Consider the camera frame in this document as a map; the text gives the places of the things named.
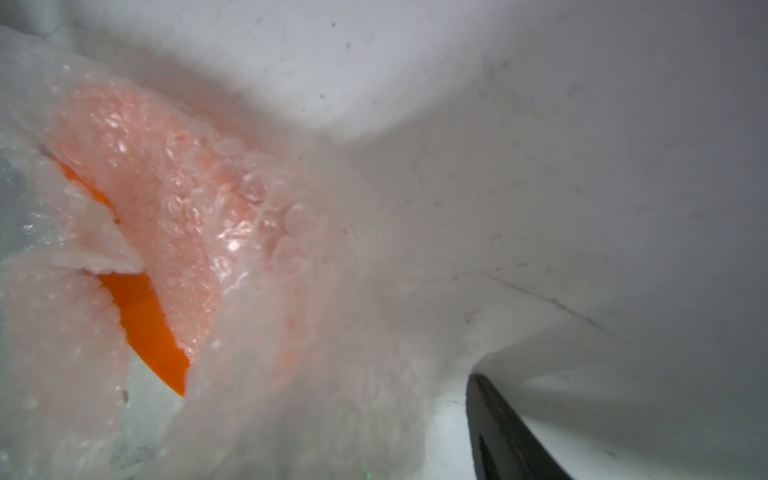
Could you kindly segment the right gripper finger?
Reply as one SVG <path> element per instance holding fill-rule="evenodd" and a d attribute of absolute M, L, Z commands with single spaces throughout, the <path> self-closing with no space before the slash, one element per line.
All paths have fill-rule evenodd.
<path fill-rule="evenodd" d="M 466 413 L 477 479 L 571 480 L 486 376 L 469 376 Z"/>

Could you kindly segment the orange dinner plate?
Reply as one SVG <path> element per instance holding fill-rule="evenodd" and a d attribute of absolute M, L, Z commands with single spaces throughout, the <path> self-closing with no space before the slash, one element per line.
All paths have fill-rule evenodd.
<path fill-rule="evenodd" d="M 184 396 L 190 360 L 167 324 L 149 275 L 103 273 L 97 278 L 112 294 L 130 347 L 163 383 Z"/>

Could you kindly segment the bubble wrap around orange plate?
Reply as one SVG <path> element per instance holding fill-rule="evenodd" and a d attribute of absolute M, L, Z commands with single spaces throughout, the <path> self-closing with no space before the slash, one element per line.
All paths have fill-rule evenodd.
<path fill-rule="evenodd" d="M 146 272 L 190 360 L 135 479 L 415 479 L 428 369 L 289 166 L 40 37 L 1 31 L 1 154 L 37 245 L 1 263 L 5 479 L 114 479 L 130 400 L 97 278 Z"/>

